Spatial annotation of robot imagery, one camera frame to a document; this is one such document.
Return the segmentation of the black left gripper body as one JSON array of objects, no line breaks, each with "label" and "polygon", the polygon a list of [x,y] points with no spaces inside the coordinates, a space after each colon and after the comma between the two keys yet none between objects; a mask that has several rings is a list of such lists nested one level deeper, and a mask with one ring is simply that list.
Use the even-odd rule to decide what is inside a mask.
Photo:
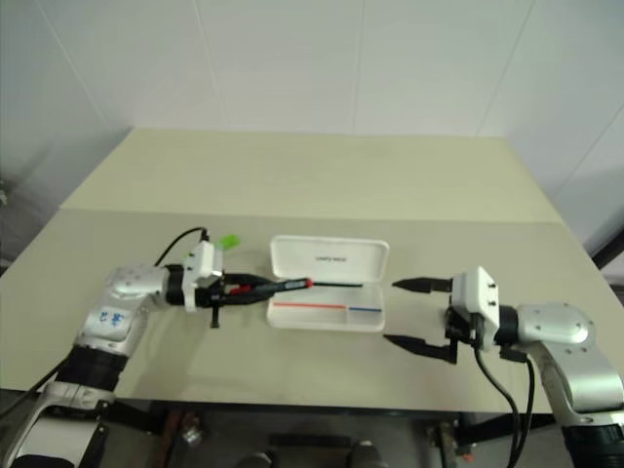
[{"label": "black left gripper body", "polygon": [[219,329],[219,311],[225,305],[227,296],[227,275],[214,280],[210,284],[202,280],[195,289],[195,304],[197,308],[210,309],[212,311],[210,328]]}]

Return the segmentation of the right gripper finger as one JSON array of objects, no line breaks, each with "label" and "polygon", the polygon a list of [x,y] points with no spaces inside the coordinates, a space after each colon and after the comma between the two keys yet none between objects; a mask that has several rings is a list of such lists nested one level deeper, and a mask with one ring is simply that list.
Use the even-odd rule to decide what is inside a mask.
[{"label": "right gripper finger", "polygon": [[413,355],[444,361],[451,365],[457,364],[457,341],[451,339],[448,344],[438,346],[427,343],[422,338],[385,334],[386,340],[410,352]]},{"label": "right gripper finger", "polygon": [[450,293],[452,279],[416,277],[398,280],[392,286],[412,293]]}]

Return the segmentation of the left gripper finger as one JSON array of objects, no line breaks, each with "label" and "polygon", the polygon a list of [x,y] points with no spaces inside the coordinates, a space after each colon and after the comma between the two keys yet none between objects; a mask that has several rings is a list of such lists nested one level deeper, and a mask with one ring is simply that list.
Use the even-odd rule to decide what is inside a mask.
[{"label": "left gripper finger", "polygon": [[225,305],[249,305],[269,299],[286,289],[280,285],[240,286],[230,290],[224,297]]},{"label": "left gripper finger", "polygon": [[248,273],[226,273],[224,282],[233,287],[258,287],[275,283],[274,280]]}]

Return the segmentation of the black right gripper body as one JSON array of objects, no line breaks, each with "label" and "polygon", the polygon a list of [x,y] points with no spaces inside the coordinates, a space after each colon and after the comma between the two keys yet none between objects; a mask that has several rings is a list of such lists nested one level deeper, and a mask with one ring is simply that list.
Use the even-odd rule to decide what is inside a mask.
[{"label": "black right gripper body", "polygon": [[452,296],[448,298],[448,307],[445,311],[445,338],[448,340],[448,351],[456,352],[458,344],[467,344],[473,349],[480,349],[482,345],[483,324],[478,314],[461,312],[459,306],[452,302]]}]

